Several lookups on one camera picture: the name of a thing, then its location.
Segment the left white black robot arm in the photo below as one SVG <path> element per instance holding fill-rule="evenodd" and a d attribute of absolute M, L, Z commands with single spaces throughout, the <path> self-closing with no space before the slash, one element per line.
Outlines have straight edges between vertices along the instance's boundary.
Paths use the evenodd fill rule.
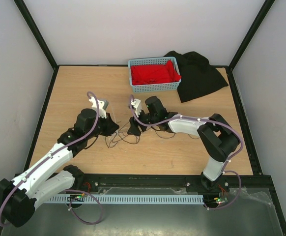
<path fill-rule="evenodd" d="M 7 220 L 15 227 L 27 223 L 35 211 L 60 192 L 73 192 L 77 199 L 89 195 L 84 191 L 84 173 L 68 165 L 58 174 L 55 171 L 90 147 L 88 140 L 110 136 L 119 129 L 109 113 L 103 116 L 93 109 L 83 109 L 73 128 L 58 138 L 53 147 L 32 167 L 12 180 L 0 181 L 0 226 Z"/>

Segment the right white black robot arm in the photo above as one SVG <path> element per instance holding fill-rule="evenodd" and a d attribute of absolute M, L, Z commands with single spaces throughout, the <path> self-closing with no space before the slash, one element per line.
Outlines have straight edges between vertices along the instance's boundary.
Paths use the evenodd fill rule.
<path fill-rule="evenodd" d="M 201 187 L 212 191 L 218 185 L 218 179 L 225 172 L 231 159 L 242 151 L 244 140 L 220 114 L 206 118 L 184 116 L 177 112 L 168 112 L 157 96 L 145 101 L 148 113 L 142 109 L 142 102 L 130 96 L 129 134 L 140 136 L 147 128 L 168 133 L 184 133 L 197 136 L 202 141 L 208 155 L 208 162 L 201 173 Z"/>

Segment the red cloth in basket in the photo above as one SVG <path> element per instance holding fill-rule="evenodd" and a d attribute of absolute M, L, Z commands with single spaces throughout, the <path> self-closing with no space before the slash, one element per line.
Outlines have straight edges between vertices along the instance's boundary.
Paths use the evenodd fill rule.
<path fill-rule="evenodd" d="M 132 85 L 151 85 L 179 82 L 181 76 L 176 72 L 171 60 L 166 64 L 131 66 Z"/>

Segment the light blue plastic basket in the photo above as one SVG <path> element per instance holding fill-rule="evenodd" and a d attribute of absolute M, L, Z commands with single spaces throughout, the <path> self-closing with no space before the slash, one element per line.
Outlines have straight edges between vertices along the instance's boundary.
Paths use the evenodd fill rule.
<path fill-rule="evenodd" d="M 128 69 L 134 93 L 176 90 L 181 82 L 175 57 L 131 59 Z"/>

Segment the black cloth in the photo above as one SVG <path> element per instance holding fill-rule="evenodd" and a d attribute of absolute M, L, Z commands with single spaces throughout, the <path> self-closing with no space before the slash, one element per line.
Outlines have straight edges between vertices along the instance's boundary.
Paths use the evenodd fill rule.
<path fill-rule="evenodd" d="M 165 54 L 165 57 L 174 57 L 177 61 L 181 75 L 177 92 L 182 103 L 209 95 L 228 86 L 221 73 L 210 65 L 206 57 L 197 52 L 180 54 L 170 51 Z"/>

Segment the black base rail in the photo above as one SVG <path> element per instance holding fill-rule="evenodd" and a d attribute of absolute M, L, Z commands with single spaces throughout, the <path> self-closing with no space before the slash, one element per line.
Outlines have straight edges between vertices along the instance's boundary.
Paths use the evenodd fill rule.
<path fill-rule="evenodd" d="M 92 192 L 104 187 L 120 188 L 185 188 L 186 191 L 199 194 L 219 193 L 221 188 L 229 191 L 238 188 L 239 180 L 245 188 L 268 188 L 274 190 L 274 184 L 269 175 L 223 175 L 209 184 L 201 175 L 105 175 L 85 174 L 79 183 L 79 190 Z"/>

